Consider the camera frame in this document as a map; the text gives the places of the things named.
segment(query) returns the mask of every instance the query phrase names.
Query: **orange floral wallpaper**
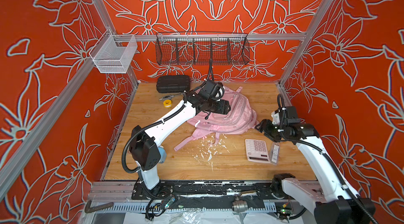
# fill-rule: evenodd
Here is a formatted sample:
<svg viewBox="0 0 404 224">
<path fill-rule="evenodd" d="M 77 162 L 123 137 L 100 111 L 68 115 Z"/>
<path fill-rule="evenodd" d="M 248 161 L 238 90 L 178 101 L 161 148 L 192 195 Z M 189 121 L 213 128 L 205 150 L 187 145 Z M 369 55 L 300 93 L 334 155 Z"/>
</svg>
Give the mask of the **orange floral wallpaper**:
<svg viewBox="0 0 404 224">
<path fill-rule="evenodd" d="M 321 0 L 103 0 L 119 34 L 223 31 L 257 34 L 305 32 Z M 277 81 L 298 41 L 252 41 L 248 65 L 215 67 L 219 80 Z M 208 67 L 159 66 L 153 42 L 139 43 L 132 67 L 138 79 L 187 74 L 201 80 Z"/>
<path fill-rule="evenodd" d="M 341 172 L 404 222 L 403 0 L 333 0 L 286 85 Z"/>
<path fill-rule="evenodd" d="M 91 0 L 0 0 L 0 169 L 87 59 L 105 29 Z M 0 202 L 0 222 L 76 222 L 100 179 L 133 86 L 88 75 Z"/>
</svg>

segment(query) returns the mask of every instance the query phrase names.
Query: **wire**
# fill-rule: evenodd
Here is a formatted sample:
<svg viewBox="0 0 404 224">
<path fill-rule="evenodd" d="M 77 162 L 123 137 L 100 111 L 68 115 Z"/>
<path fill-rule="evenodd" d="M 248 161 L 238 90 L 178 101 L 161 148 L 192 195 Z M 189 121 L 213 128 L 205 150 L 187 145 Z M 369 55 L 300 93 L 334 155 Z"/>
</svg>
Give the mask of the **wire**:
<svg viewBox="0 0 404 224">
<path fill-rule="evenodd" d="M 278 100 L 279 108 L 281 108 L 279 99 L 282 100 L 282 105 L 284 105 L 283 97 L 282 97 L 280 94 L 278 94 L 277 100 Z M 283 116 L 282 116 L 282 120 L 280 120 L 280 124 L 279 124 L 279 129 L 281 130 L 281 131 L 279 132 L 279 133 L 280 133 L 280 136 L 281 136 L 283 139 L 287 140 L 287 141 L 291 141 L 291 142 L 294 142 L 294 143 L 304 144 L 304 145 L 307 145 L 307 146 L 309 146 L 309 147 L 311 147 L 311 148 L 317 150 L 318 152 L 320 152 L 320 154 L 321 154 L 322 156 L 324 156 L 324 158 L 330 163 L 330 166 L 331 166 L 331 168 L 333 169 L 334 173 L 336 174 L 336 176 L 337 176 L 337 178 L 338 178 L 340 184 L 341 184 L 342 186 L 347 185 L 347 184 L 345 183 L 345 180 L 344 180 L 343 176 L 342 176 L 341 173 L 339 172 L 339 169 L 338 169 L 337 166 L 335 165 L 334 161 L 331 159 L 331 157 L 330 157 L 327 153 L 323 152 L 320 147 L 318 147 L 318 146 L 316 146 L 316 145 L 314 145 L 314 144 L 311 144 L 311 143 L 309 143 L 309 142 L 307 142 L 307 141 L 302 141 L 302 140 L 297 140 L 297 139 L 296 139 L 296 140 L 292 140 L 292 139 L 288 139 L 287 137 L 284 136 L 283 131 L 282 131 L 282 126 L 283 126 L 283 120 L 284 120 L 285 114 L 286 114 L 286 112 L 284 111 L 284 112 L 283 112 Z M 347 192 L 347 194 L 351 197 L 351 199 L 353 199 L 353 201 L 355 201 L 355 203 L 359 206 L 359 208 L 370 218 L 370 220 L 373 222 L 373 224 L 379 224 L 379 223 L 376 221 L 376 219 L 373 217 L 373 215 L 365 208 L 365 206 L 363 206 L 363 204 L 359 201 L 359 199 L 352 193 L 352 191 L 351 191 L 349 188 L 346 188 L 346 189 L 344 189 L 344 190 L 345 190 L 345 191 Z"/>
<path fill-rule="evenodd" d="M 126 144 L 124 146 L 124 149 L 122 151 L 122 156 L 121 156 L 121 163 L 122 163 L 122 168 L 124 169 L 124 171 L 126 171 L 127 173 L 135 173 L 135 172 L 139 171 L 139 169 L 140 169 L 139 167 L 136 167 L 134 169 L 129 169 L 128 166 L 126 165 L 126 154 L 128 152 L 129 145 L 133 141 L 133 139 L 135 139 L 140 133 L 144 132 L 145 130 L 158 126 L 158 125 L 162 124 L 163 121 L 168 121 L 168 120 L 172 119 L 174 116 L 176 116 L 177 114 L 179 114 L 186 107 L 185 104 L 187 103 L 187 96 L 186 96 L 185 92 L 183 93 L 183 95 L 184 95 L 184 99 L 183 99 L 184 104 L 181 106 L 181 108 L 179 110 L 174 112 L 172 115 L 167 116 L 163 120 L 159 120 L 157 122 L 154 122 L 153 124 L 145 126 L 141 130 L 137 131 L 132 137 L 129 138 L 129 140 L 126 142 Z"/>
<path fill-rule="evenodd" d="M 165 196 L 159 196 L 159 193 L 157 193 L 157 195 L 154 195 L 147 187 L 146 187 L 146 185 L 145 185 L 145 183 L 143 182 L 142 183 L 142 188 L 143 188 L 143 191 L 145 191 L 146 192 L 146 194 L 149 196 L 149 198 L 151 198 L 151 199 L 165 199 L 166 197 L 167 197 L 167 195 L 165 195 Z"/>
<path fill-rule="evenodd" d="M 294 216 L 290 216 L 289 217 L 289 219 L 290 220 L 294 220 L 294 219 L 297 219 L 297 218 L 299 218 L 300 216 L 302 216 L 304 213 L 305 213 L 305 211 L 306 211 L 307 209 L 306 208 L 303 208 L 303 210 L 301 210 L 300 211 L 300 213 L 298 213 L 298 214 L 296 214 L 296 215 L 294 215 Z M 278 216 L 281 220 L 287 220 L 288 218 L 287 217 L 284 217 L 284 216 Z"/>
<path fill-rule="evenodd" d="M 215 81 L 215 78 L 213 77 L 213 59 L 211 58 L 211 59 L 209 59 L 209 72 L 211 73 L 211 75 L 212 75 L 212 81 L 214 82 Z"/>
<path fill-rule="evenodd" d="M 153 212 L 149 213 L 149 210 L 154 209 L 154 207 L 156 207 L 156 206 L 158 205 L 158 203 L 157 203 L 157 204 L 154 205 L 152 208 L 150 207 L 150 205 L 153 203 L 153 201 L 155 200 L 155 198 L 160 198 L 161 200 L 164 200 L 165 198 L 167 198 L 168 196 L 170 196 L 170 191 L 165 192 L 164 189 L 169 190 L 167 187 L 165 187 L 165 188 L 161 189 L 161 190 L 157 193 L 157 195 L 153 195 L 153 194 L 146 188 L 146 192 L 150 193 L 150 194 L 153 195 L 153 197 L 154 197 L 154 198 L 152 198 L 152 199 L 149 201 L 149 203 L 148 203 L 148 205 L 147 205 L 147 207 L 146 207 L 146 219 L 148 219 L 148 220 L 153 220 L 154 217 L 158 217 L 158 216 L 162 215 L 162 214 L 166 211 L 166 208 L 164 208 L 164 209 L 161 211 L 161 213 L 159 213 L 159 214 L 154 214 Z"/>
</svg>

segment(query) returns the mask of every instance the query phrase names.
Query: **tape roll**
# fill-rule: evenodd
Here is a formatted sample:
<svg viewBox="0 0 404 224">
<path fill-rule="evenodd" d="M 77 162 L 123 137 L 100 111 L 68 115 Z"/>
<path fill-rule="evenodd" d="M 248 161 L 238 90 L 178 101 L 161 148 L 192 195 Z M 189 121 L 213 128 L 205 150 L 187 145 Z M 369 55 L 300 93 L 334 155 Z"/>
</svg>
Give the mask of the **tape roll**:
<svg viewBox="0 0 404 224">
<path fill-rule="evenodd" d="M 164 100 L 163 105 L 165 108 L 170 108 L 171 107 L 171 100 Z"/>
</svg>

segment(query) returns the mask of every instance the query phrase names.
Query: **wooden board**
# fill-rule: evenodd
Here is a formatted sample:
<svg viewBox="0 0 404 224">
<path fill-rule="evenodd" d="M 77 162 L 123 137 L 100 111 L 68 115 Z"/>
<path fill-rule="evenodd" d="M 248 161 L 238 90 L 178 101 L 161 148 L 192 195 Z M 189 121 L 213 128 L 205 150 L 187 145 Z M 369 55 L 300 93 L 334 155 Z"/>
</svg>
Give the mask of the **wooden board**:
<svg viewBox="0 0 404 224">
<path fill-rule="evenodd" d="M 258 121 L 270 119 L 271 112 L 278 107 L 276 102 L 278 90 L 275 84 L 236 82 L 226 85 L 233 90 L 239 86 L 243 87 L 241 93 L 249 99 L 251 107 L 257 113 Z M 158 100 L 163 95 L 157 92 L 155 83 L 139 85 L 105 175 L 106 180 L 137 179 L 137 174 L 128 174 L 123 170 L 122 150 L 136 125 L 147 126 L 171 109 L 164 108 L 162 102 Z M 181 99 L 181 97 L 175 97 L 172 107 L 176 106 Z M 303 154 L 290 142 L 280 143 L 278 165 L 248 161 L 245 149 L 246 138 L 265 140 L 269 150 L 272 145 L 271 140 L 254 129 L 242 135 L 221 135 L 221 141 L 216 146 L 211 146 L 215 142 L 214 134 L 211 134 L 207 139 L 191 141 L 175 152 L 174 147 L 192 135 L 194 129 L 194 126 L 184 123 L 165 139 L 162 145 L 167 152 L 167 159 L 165 163 L 158 164 L 160 179 L 272 180 L 277 173 L 291 173 L 299 180 L 316 179 Z M 126 156 L 126 162 L 129 168 L 135 167 L 135 161 L 130 153 Z"/>
</svg>

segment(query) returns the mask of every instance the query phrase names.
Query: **pink backpack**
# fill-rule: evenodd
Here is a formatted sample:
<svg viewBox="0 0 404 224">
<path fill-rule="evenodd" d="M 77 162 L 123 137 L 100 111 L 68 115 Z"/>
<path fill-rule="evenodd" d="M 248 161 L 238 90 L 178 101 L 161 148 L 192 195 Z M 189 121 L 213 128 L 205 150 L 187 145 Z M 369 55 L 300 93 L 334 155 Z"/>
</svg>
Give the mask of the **pink backpack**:
<svg viewBox="0 0 404 224">
<path fill-rule="evenodd" d="M 187 122 L 196 127 L 192 136 L 183 140 L 179 145 L 175 146 L 174 150 L 178 151 L 189 141 L 203 138 L 210 133 L 216 133 L 215 144 L 219 142 L 219 136 L 221 133 L 238 135 L 244 133 L 250 128 L 254 128 L 258 124 L 256 120 L 256 113 L 250 107 L 249 100 L 246 96 L 240 94 L 243 87 L 239 87 L 236 91 L 224 86 L 225 94 L 224 100 L 228 100 L 231 110 L 227 115 L 210 114 L 209 118 L 205 120 L 207 115 L 204 112 L 200 112 L 193 118 L 187 120 Z"/>
</svg>

